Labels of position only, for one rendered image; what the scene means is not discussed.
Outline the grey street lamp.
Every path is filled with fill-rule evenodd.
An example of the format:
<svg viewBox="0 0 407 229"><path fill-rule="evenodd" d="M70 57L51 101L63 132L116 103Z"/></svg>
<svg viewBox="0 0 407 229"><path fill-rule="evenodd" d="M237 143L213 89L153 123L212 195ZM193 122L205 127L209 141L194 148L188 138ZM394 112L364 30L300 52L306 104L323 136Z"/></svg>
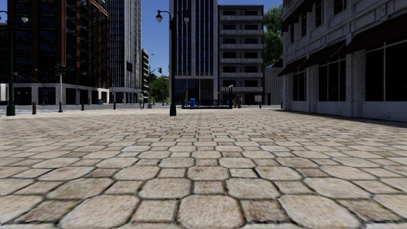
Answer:
<svg viewBox="0 0 407 229"><path fill-rule="evenodd" d="M8 29L8 104L6 107L7 116L15 116L14 104L14 41L15 41L15 18L10 17L7 11L0 11L7 15L7 29Z"/></svg>
<svg viewBox="0 0 407 229"><path fill-rule="evenodd" d="M175 13L175 16L172 17L171 13L169 11L157 11L156 15L156 20L157 22L162 21L162 15L161 13L167 13L170 16L170 21L169 21L169 28L171 31L171 64L170 64L170 73L171 73L171 104L170 104L170 116L176 116L176 99L175 99L175 58L176 58L176 33L178 31L177 29L177 19L176 15L177 14L184 14L184 21L186 23L189 22L189 15L188 15L188 10L181 10Z"/></svg>

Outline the red brick building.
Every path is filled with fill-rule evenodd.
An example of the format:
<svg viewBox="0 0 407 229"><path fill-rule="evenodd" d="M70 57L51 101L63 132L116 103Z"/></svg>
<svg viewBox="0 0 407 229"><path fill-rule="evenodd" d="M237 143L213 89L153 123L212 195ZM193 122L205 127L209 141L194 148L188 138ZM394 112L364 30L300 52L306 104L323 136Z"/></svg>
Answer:
<svg viewBox="0 0 407 229"><path fill-rule="evenodd" d="M56 105L109 98L109 14L103 0L8 0L15 18L14 103ZM8 100L8 32L0 24L0 101Z"/></svg>

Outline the traffic light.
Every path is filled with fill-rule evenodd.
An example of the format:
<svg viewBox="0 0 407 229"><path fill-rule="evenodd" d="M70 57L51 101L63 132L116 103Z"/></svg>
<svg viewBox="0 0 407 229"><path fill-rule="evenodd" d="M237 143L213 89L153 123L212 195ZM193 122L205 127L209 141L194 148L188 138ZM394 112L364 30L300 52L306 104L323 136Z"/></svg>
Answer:
<svg viewBox="0 0 407 229"><path fill-rule="evenodd" d="M158 69L159 73L162 73L162 68L161 67L154 68L153 71L155 71L156 69ZM149 86L148 86L148 105L147 105L148 109L152 108L152 104L151 104L151 73L153 71L151 71L151 66L149 66L149 69L148 69L148 84L149 84Z"/></svg>
<svg viewBox="0 0 407 229"><path fill-rule="evenodd" d="M56 75L59 76L59 110L58 112L63 112L63 73L65 66L62 64L56 64L55 66Z"/></svg>

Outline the dark glass tower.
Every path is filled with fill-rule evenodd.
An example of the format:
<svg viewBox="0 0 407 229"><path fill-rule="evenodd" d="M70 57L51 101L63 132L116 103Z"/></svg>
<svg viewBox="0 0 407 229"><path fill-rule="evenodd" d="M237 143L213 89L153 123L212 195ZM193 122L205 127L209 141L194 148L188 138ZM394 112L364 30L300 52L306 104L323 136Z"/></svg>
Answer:
<svg viewBox="0 0 407 229"><path fill-rule="evenodd" d="M214 100L218 92L218 0L169 0L177 19L175 101Z"/></svg>

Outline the trees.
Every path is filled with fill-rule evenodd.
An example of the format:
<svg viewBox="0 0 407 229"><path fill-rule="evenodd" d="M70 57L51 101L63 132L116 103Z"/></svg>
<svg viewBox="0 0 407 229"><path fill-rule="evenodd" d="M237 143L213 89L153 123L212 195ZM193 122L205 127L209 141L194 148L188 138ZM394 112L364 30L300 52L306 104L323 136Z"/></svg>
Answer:
<svg viewBox="0 0 407 229"><path fill-rule="evenodd" d="M283 51L282 4L274 5L264 14L263 62L269 66L280 60Z"/></svg>

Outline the pale stone building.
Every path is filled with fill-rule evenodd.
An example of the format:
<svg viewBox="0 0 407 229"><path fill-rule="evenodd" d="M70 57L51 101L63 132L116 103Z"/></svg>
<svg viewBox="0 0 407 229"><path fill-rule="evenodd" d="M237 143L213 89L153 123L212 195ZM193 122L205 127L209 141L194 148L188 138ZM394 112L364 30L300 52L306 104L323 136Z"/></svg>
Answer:
<svg viewBox="0 0 407 229"><path fill-rule="evenodd" d="M407 121L407 0L283 0L288 111Z"/></svg>

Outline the grey concrete building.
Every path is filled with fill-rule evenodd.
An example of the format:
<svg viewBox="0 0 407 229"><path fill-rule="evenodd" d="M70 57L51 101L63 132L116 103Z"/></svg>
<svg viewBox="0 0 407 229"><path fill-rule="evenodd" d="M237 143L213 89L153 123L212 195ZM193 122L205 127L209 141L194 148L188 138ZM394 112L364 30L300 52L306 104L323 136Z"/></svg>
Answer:
<svg viewBox="0 0 407 229"><path fill-rule="evenodd" d="M149 95L149 54L145 49L141 50L141 91L146 104Z"/></svg>

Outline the tree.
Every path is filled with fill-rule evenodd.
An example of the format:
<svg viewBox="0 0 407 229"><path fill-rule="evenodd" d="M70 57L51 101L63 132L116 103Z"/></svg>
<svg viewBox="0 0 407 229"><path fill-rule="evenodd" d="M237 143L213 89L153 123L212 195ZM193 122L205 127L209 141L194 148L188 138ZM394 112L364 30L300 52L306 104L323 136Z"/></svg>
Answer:
<svg viewBox="0 0 407 229"><path fill-rule="evenodd" d="M151 82L151 94L154 102L169 101L169 78L166 76L160 76L153 78Z"/></svg>

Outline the pale concrete building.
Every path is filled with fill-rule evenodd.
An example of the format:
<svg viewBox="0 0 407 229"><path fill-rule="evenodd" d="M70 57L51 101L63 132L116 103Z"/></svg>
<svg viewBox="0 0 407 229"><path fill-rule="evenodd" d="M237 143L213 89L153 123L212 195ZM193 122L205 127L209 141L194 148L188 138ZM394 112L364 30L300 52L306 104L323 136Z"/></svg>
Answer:
<svg viewBox="0 0 407 229"><path fill-rule="evenodd" d="M239 94L244 105L255 104L263 89L263 6L218 7L218 93Z"/></svg>

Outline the dark stairway railing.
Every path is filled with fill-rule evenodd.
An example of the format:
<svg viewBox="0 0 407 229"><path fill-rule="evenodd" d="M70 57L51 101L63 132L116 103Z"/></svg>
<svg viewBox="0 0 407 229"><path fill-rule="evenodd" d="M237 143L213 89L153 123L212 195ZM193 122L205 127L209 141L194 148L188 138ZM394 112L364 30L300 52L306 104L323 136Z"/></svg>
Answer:
<svg viewBox="0 0 407 229"><path fill-rule="evenodd" d="M181 104L182 109L232 109L233 105L229 98L227 100L199 100L195 99L196 106L190 107L190 99L188 98L188 88L184 87L184 99Z"/></svg>

